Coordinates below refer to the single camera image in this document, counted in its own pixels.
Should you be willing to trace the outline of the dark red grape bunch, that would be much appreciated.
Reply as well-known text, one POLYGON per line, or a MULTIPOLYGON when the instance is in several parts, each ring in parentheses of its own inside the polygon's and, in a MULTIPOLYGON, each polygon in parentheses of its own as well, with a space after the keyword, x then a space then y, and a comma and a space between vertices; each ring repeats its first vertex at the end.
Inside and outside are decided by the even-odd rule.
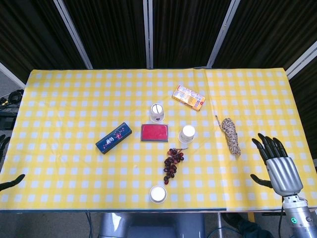
POLYGON ((184 158, 184 150, 187 148, 170 148, 167 151, 167 158, 164 160, 163 172, 165 173, 163 177, 163 182, 165 185, 169 183, 169 180, 175 177, 177 173, 177 166, 184 158))

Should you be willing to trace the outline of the plain white paper cup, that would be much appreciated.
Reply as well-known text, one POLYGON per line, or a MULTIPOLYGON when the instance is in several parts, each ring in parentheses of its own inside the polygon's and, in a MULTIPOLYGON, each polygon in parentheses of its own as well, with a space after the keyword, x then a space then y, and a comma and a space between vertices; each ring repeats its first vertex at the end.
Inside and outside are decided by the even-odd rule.
POLYGON ((156 185, 150 189, 150 199, 153 203, 160 204, 166 200, 167 191, 163 186, 156 185))
POLYGON ((191 143, 195 136, 195 128, 192 125, 185 125, 179 132, 178 139, 181 143, 191 143))

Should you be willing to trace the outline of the red ink pad case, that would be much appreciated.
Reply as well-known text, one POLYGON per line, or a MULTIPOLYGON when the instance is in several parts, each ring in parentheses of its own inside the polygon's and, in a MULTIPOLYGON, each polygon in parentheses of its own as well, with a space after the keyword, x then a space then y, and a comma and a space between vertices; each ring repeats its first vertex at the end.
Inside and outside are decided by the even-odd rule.
POLYGON ((141 141, 167 142, 168 141, 168 125, 143 124, 141 126, 141 141))

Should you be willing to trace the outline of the black bag under table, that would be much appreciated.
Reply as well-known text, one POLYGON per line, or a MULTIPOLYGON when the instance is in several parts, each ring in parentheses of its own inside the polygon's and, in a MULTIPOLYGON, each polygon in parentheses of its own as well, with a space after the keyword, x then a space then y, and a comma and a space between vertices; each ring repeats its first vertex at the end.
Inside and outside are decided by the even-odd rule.
POLYGON ((227 224, 238 229, 243 238, 274 238, 271 232, 244 219, 239 213, 222 213, 221 216, 227 224))

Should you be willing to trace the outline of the white paper cup with line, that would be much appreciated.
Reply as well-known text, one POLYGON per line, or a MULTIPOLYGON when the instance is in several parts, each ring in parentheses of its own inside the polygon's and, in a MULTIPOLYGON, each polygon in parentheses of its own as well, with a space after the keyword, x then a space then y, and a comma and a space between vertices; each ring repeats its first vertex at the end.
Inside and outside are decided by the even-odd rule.
POLYGON ((154 123, 159 123, 164 120, 164 110, 161 104, 155 103, 151 106, 150 120, 154 123))

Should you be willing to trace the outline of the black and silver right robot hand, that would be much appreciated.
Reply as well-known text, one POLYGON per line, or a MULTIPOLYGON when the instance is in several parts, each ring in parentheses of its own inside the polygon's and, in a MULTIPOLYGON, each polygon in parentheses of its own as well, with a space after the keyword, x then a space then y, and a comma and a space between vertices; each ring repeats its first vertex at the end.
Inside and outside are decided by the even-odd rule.
POLYGON ((252 180, 262 186, 272 188, 282 197, 293 196, 303 189, 303 184, 292 158, 280 140, 258 133, 261 141, 252 139, 268 172, 269 180, 251 174, 252 180))

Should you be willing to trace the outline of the yellow white checkered tablecloth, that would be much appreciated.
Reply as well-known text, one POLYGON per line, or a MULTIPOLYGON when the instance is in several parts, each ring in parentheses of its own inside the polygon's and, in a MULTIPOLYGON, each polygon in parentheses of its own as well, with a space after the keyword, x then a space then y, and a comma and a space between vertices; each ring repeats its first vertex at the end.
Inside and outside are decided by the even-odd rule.
POLYGON ((250 177, 268 179, 258 133, 283 143, 300 195, 317 207, 317 173, 282 68, 34 70, 0 172, 0 182, 25 178, 0 192, 0 211, 279 209, 281 197, 250 177), (178 85, 206 98, 200 111, 172 98, 178 85), (124 122, 132 133, 101 153, 96 143, 124 122), (141 141, 143 124, 168 125, 168 141, 141 141), (196 131, 188 144, 178 139, 185 125, 196 131), (187 149, 165 185, 170 148, 187 149), (167 191, 160 204, 150 199, 156 185, 167 191))

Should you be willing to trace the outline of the dark blue pencil case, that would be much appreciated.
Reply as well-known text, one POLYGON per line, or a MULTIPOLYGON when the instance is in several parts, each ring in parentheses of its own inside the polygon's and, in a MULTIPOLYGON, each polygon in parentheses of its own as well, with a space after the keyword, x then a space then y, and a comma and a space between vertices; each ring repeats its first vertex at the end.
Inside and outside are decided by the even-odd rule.
POLYGON ((96 147, 103 154, 114 148, 122 140, 132 133, 131 128, 124 122, 100 141, 96 143, 96 147))

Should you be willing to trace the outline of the white partition frame post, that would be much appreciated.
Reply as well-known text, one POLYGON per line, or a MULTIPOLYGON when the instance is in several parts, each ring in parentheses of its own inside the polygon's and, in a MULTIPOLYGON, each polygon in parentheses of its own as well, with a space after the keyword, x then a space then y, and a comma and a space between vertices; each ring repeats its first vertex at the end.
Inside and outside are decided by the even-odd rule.
POLYGON ((154 69, 153 0, 143 0, 146 67, 154 69))
POLYGON ((206 68, 212 68, 212 66, 216 60, 216 57, 220 51, 220 48, 222 46, 222 43, 226 37, 228 29, 231 25, 231 22, 234 18, 236 10, 238 9, 240 1, 241 0, 231 0, 230 5, 228 7, 228 10, 226 12, 225 18, 224 18, 222 25, 221 25, 221 28, 219 30, 218 36, 216 38, 215 44, 212 48, 208 63, 206 65, 206 68))
POLYGON ((291 80, 298 74, 305 66, 317 57, 317 40, 300 56, 298 57, 286 70, 288 80, 291 80))
POLYGON ((23 83, 14 73, 12 73, 4 64, 0 62, 0 71, 17 84, 21 89, 25 89, 26 84, 23 83))
POLYGON ((85 47, 82 43, 82 40, 77 32, 77 29, 72 21, 72 18, 66 8, 66 5, 63 0, 53 0, 63 22, 64 25, 66 26, 80 56, 82 61, 84 62, 84 65, 86 66, 87 69, 93 69, 92 63, 88 57, 88 54, 85 50, 85 47))

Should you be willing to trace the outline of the yellow snack box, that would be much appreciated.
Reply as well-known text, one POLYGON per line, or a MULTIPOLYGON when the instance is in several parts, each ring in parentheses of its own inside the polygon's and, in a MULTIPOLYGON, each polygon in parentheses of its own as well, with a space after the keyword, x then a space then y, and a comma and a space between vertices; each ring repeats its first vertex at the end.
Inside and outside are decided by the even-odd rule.
POLYGON ((189 106, 195 111, 200 111, 206 98, 191 89, 188 89, 182 85, 178 85, 172 94, 172 98, 189 106))

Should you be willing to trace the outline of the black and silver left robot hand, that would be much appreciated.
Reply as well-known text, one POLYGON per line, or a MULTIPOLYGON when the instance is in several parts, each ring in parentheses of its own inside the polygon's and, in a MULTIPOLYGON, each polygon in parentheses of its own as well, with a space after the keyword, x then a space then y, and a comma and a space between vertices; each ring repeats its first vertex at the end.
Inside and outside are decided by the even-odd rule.
MULTIPOLYGON (((3 158, 3 152, 6 145, 9 143, 10 137, 6 137, 5 134, 0 135, 0 162, 3 158)), ((25 178, 25 174, 20 174, 16 179, 4 183, 0 183, 0 191, 16 186, 25 178)))

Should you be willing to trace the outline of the black equipment box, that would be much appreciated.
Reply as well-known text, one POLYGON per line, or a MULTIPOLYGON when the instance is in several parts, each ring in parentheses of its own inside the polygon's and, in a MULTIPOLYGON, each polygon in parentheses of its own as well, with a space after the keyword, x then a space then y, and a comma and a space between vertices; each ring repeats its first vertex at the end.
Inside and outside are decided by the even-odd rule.
POLYGON ((0 111, 0 130, 13 130, 17 112, 0 111))

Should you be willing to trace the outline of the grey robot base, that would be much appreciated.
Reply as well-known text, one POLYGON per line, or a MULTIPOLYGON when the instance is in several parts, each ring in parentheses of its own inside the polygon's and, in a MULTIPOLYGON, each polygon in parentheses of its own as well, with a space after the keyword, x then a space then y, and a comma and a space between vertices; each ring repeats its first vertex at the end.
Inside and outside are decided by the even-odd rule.
POLYGON ((103 213, 98 238, 206 238, 202 213, 103 213))

